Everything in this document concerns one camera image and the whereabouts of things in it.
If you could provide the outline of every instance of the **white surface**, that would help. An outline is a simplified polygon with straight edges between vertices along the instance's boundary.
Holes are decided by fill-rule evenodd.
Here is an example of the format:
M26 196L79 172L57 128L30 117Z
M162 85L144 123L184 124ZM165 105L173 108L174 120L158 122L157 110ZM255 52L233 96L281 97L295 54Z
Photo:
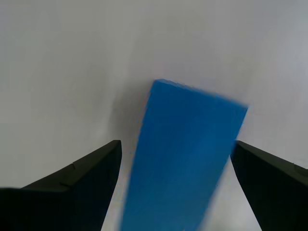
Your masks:
M307 1L4 0L0 31L0 186L121 139L123 188L155 78L248 103L239 139L308 166ZM260 230L230 166L212 205L204 229Z

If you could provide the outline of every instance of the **blue rectangular object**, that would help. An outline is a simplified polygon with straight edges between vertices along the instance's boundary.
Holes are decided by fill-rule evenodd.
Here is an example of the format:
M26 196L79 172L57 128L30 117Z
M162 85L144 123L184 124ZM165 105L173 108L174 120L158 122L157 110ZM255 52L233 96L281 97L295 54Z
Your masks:
M166 80L151 89L121 231L195 231L247 108Z

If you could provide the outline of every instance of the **white background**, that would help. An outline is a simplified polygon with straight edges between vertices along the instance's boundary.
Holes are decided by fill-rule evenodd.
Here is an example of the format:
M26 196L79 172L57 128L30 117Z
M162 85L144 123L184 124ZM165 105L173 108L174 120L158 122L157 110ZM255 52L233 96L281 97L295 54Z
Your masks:
M239 139L308 167L307 1L2 0L0 186L121 139L115 230L156 78L249 104ZM230 163L201 229L260 230Z

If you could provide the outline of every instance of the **blue block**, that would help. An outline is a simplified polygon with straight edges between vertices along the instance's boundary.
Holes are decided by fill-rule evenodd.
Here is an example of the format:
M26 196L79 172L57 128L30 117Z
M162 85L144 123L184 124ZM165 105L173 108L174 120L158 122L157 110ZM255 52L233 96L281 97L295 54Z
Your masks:
M132 167L121 231L195 231L247 108L156 80Z

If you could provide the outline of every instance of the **blue foam block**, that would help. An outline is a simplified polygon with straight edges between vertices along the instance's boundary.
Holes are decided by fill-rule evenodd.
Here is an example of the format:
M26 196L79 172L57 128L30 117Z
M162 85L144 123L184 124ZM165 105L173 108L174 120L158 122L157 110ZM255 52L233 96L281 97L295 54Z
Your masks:
M195 231L247 108L166 80L151 89L121 231Z

